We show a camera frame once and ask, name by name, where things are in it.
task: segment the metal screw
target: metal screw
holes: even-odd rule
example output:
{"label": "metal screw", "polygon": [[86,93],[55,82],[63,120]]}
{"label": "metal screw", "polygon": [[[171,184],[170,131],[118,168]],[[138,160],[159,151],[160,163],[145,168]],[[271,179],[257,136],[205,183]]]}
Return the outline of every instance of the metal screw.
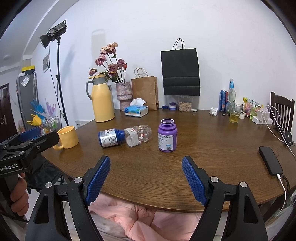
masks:
{"label": "metal screw", "polygon": [[75,183],[80,183],[82,181],[82,178],[81,177],[77,177],[74,179],[74,182]]}
{"label": "metal screw", "polygon": [[246,187],[248,186],[248,184],[246,184],[245,182],[241,182],[241,186],[242,186],[243,188],[246,188]]}
{"label": "metal screw", "polygon": [[47,183],[47,184],[45,184],[45,187],[46,188],[50,188],[52,186],[52,183]]}
{"label": "metal screw", "polygon": [[211,177],[211,181],[214,182],[214,183],[216,183],[216,182],[219,181],[219,179],[217,177]]}

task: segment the human hand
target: human hand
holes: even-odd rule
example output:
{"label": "human hand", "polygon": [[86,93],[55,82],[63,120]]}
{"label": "human hand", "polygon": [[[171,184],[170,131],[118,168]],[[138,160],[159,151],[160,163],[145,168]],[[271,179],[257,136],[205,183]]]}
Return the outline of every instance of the human hand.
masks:
{"label": "human hand", "polygon": [[26,193],[27,182],[23,179],[25,174],[21,173],[20,176],[22,178],[18,178],[18,182],[10,194],[10,199],[14,202],[10,208],[14,213],[23,216],[29,209],[29,195]]}

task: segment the purple pill bottle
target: purple pill bottle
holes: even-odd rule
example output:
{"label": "purple pill bottle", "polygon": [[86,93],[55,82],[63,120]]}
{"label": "purple pill bottle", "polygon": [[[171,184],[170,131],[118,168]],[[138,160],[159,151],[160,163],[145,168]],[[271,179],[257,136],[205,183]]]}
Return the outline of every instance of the purple pill bottle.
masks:
{"label": "purple pill bottle", "polygon": [[171,152],[177,147],[177,126],[173,119],[162,119],[158,127],[158,148]]}

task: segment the jar of seeds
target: jar of seeds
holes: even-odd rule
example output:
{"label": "jar of seeds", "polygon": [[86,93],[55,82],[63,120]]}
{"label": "jar of seeds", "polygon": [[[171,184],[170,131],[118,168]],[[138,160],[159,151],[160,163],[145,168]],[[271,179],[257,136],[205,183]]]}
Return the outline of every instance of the jar of seeds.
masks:
{"label": "jar of seeds", "polygon": [[192,111],[192,96],[179,96],[178,104],[179,111],[181,112],[191,112]]}

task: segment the blue bottle cap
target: blue bottle cap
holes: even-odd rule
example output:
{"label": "blue bottle cap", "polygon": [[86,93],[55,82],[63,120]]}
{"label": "blue bottle cap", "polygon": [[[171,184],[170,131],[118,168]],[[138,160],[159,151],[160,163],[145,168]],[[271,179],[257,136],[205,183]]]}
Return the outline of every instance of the blue bottle cap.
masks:
{"label": "blue bottle cap", "polygon": [[125,141],[126,137],[124,135],[124,130],[118,130],[118,138],[120,142]]}

